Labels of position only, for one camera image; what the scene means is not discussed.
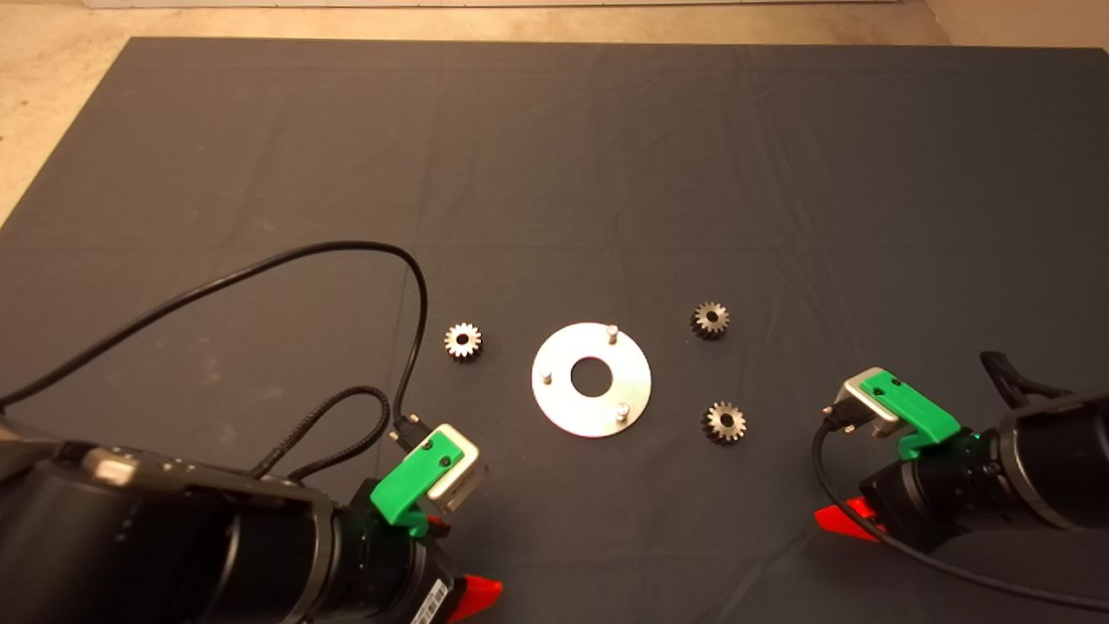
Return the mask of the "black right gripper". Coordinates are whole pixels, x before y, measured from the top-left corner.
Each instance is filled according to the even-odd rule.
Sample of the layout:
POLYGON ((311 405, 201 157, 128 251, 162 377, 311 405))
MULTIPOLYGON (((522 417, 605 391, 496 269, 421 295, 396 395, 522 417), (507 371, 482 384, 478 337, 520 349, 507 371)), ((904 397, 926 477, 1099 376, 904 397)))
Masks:
MULTIPOLYGON (((854 512, 903 543, 930 553, 954 538, 1006 528, 1006 491, 996 463, 994 431, 959 431, 899 459, 859 482, 854 512)), ((821 507, 814 520, 837 536, 878 542, 840 507, 821 507)))

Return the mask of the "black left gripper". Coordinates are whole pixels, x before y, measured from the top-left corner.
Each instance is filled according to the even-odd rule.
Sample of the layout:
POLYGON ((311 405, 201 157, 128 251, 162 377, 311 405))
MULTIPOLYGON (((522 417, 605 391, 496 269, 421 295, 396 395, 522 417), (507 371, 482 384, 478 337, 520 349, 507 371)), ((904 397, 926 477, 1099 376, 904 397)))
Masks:
POLYGON ((459 623, 502 596, 503 582, 460 577, 440 544, 451 533, 442 518, 413 538, 369 507, 338 507, 334 529, 336 623, 459 623))

